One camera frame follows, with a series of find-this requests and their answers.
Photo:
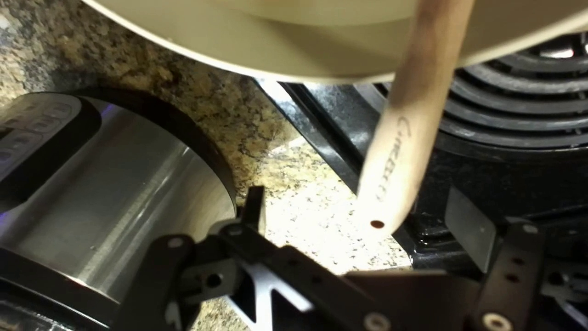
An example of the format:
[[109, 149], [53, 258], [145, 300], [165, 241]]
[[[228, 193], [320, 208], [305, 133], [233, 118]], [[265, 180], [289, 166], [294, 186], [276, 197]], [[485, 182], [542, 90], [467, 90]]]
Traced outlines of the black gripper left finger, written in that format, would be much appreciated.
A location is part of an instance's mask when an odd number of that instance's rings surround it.
[[377, 331], [380, 307], [351, 282], [259, 234], [265, 190], [202, 241], [165, 236], [149, 247], [112, 331], [189, 331], [224, 298], [254, 331]]

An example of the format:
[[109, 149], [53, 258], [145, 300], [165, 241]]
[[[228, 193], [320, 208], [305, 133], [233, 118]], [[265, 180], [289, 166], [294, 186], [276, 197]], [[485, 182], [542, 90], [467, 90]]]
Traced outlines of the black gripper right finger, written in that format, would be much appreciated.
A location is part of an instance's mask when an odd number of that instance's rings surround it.
[[483, 274], [474, 331], [588, 331], [586, 226], [579, 217], [496, 223], [452, 188], [445, 223]]

